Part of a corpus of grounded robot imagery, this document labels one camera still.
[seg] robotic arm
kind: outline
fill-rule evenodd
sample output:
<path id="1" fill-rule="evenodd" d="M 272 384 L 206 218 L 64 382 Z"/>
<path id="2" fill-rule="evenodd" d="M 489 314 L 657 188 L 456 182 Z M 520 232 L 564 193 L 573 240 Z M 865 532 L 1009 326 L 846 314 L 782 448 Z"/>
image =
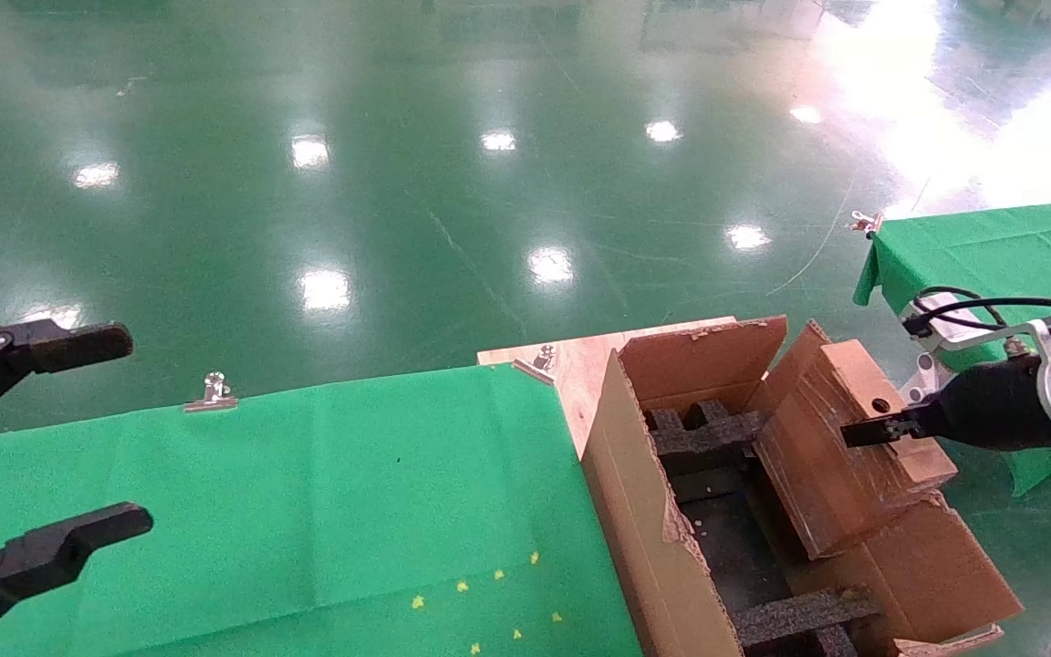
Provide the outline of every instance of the robotic arm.
<path id="1" fill-rule="evenodd" d="M 66 331 L 49 320 L 0 326 L 0 397 L 26 375 L 71 370 L 132 353 L 120 324 Z M 70 584 L 91 554 L 151 530 L 148 511 L 123 502 L 33 529 L 0 549 L 0 618 L 22 599 Z"/>
<path id="2" fill-rule="evenodd" d="M 971 296 L 960 302 L 955 294 Z M 927 350 L 916 379 L 903 388 L 910 406 L 842 428 L 847 446 L 940 436 L 997 452 L 1051 446 L 1051 315 L 1009 326 L 995 307 L 1051 307 L 1051 300 L 992 299 L 957 287 L 923 290 L 902 312 L 903 326 Z M 968 308 L 988 308 L 995 324 Z M 1034 346 L 1027 348 L 1025 337 Z M 980 363 L 953 377 L 937 357 L 1004 341 L 1006 361 Z"/>

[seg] green epoxy floor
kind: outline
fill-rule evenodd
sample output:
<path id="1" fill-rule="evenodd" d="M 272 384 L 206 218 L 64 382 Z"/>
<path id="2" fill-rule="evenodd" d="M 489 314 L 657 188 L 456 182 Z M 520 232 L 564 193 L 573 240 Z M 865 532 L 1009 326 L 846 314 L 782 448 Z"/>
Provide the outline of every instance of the green epoxy floor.
<path id="1" fill-rule="evenodd" d="M 1048 200 L 1051 0 L 0 0 L 0 322 L 138 344 L 0 430 L 723 314 L 901 379 L 849 212 Z M 1051 654 L 1051 479 L 951 452 Z"/>

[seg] metal binder clip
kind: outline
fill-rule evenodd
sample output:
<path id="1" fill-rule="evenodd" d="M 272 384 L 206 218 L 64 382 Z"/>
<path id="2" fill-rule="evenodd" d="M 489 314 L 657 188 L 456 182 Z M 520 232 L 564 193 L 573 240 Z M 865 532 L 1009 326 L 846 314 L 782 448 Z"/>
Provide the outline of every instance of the metal binder clip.
<path id="1" fill-rule="evenodd" d="M 524 371 L 531 377 L 537 378 L 538 382 L 552 386 L 554 384 L 554 375 L 550 374 L 550 370 L 554 369 L 554 358 L 556 355 L 554 345 L 543 345 L 534 357 L 534 363 L 526 363 L 520 357 L 515 357 L 513 366 L 515 370 Z"/>
<path id="2" fill-rule="evenodd" d="M 205 375 L 205 396 L 184 405 L 184 411 L 224 411 L 226 408 L 238 408 L 238 398 L 228 396 L 229 394 L 230 387 L 225 384 L 225 374 L 210 371 Z"/>

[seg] cardboard box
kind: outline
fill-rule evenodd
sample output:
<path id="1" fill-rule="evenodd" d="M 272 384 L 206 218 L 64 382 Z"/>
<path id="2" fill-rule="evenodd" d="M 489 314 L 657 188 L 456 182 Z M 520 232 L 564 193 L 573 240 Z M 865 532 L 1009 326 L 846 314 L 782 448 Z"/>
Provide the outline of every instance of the cardboard box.
<path id="1" fill-rule="evenodd" d="M 885 609 L 854 629 L 860 654 L 943 657 L 995 640 L 993 623 L 1022 607 L 935 491 L 950 459 L 934 440 L 847 450 L 839 427 L 877 414 L 875 398 L 897 407 L 897 392 L 861 345 L 830 345 L 813 324 L 766 374 L 785 332 L 784 316 L 767 317 L 638 337 L 610 357 L 583 470 L 647 656 L 742 654 L 642 417 L 704 399 L 766 414 L 768 494 L 750 490 L 750 506 L 794 595 L 860 586 Z"/>

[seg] green tablecloth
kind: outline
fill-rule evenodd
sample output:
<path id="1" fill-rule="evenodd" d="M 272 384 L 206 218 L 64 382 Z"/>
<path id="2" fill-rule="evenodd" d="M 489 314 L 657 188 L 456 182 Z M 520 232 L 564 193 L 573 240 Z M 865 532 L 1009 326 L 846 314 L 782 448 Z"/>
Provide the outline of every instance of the green tablecloth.
<path id="1" fill-rule="evenodd" d="M 153 532 L 0 656 L 640 654 L 554 388 L 509 366 L 0 435 L 0 545 L 121 500 Z"/>
<path id="2" fill-rule="evenodd" d="M 1051 296 L 1051 204 L 885 222 L 877 232 L 853 302 L 867 305 L 873 288 L 894 313 L 919 290 L 966 287 L 983 295 Z M 1050 314 L 1048 308 L 1009 307 L 1010 323 Z M 1002 361 L 1001 344 L 945 353 L 952 370 Z M 1051 450 L 1008 454 L 1013 494 L 1025 494 L 1051 474 Z"/>

